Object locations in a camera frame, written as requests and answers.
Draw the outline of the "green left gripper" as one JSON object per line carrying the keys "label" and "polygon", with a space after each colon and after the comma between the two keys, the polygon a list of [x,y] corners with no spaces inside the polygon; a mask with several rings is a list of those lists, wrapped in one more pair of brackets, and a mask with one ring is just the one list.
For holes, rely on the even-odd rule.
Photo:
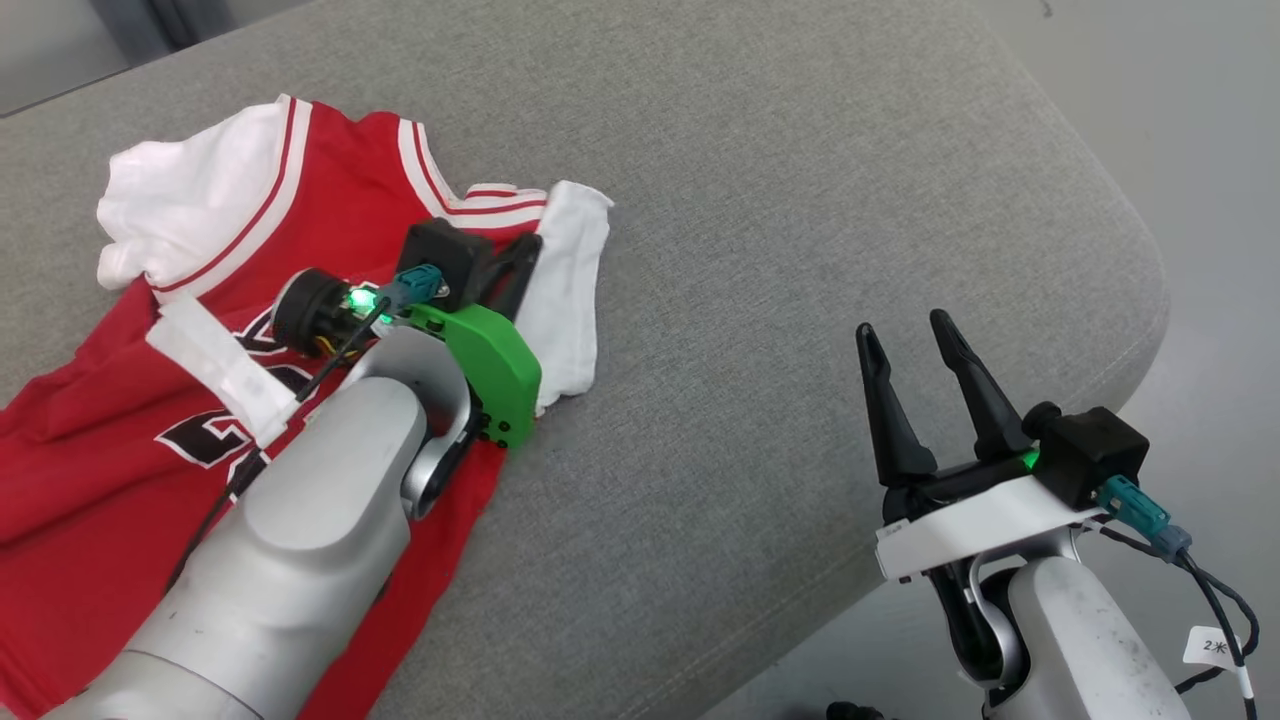
{"label": "green left gripper", "polygon": [[518,448],[534,428],[541,366],[513,322],[541,247],[540,234],[524,233],[499,251],[481,274],[479,304],[453,313],[430,300],[408,305],[342,366],[344,383],[385,377],[410,387],[428,411],[431,447],[483,439]]}

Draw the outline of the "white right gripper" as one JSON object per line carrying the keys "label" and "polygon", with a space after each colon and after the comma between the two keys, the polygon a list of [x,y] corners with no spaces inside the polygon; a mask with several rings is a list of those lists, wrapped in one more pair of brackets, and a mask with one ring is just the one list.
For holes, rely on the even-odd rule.
{"label": "white right gripper", "polygon": [[[941,357],[960,386],[975,430],[975,459],[995,462],[1033,448],[1021,418],[951,315],[931,311]],[[934,455],[918,439],[869,323],[856,329],[870,442],[886,488],[931,479]],[[924,577],[943,610],[960,667],[975,685],[1103,685],[1106,591],[1082,562],[1076,538],[1103,516],[1075,511],[1012,461],[1018,475],[878,532],[884,577]]]}

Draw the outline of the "red white basketball jersey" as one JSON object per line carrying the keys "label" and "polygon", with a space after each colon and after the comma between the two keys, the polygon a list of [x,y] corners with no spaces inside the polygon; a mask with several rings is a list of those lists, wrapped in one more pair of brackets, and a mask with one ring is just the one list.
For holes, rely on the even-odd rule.
{"label": "red white basketball jersey", "polygon": [[120,297],[64,366],[0,410],[0,703],[32,720],[82,691],[152,612],[198,523],[259,457],[223,402],[146,341],[189,293],[291,391],[323,366],[283,345],[271,305],[315,266],[390,281],[410,227],[443,219],[497,250],[543,249],[516,328],[538,410],[586,392],[612,202],[568,181],[454,192],[426,128],[352,120],[282,95],[182,141],[114,155],[99,200],[99,283]]}

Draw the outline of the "grey fabric sofa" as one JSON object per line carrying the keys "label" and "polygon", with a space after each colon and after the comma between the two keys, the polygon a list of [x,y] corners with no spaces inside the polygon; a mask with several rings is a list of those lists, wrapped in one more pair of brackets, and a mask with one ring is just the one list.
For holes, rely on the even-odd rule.
{"label": "grey fabric sofa", "polygon": [[1138,213],[964,0],[316,0],[0,119],[0,404],[114,302],[109,158],[279,94],[616,204],[594,387],[357,717],[699,717],[882,582],[859,324],[945,464],[931,310],[1019,407],[1121,407],[1169,325]]}

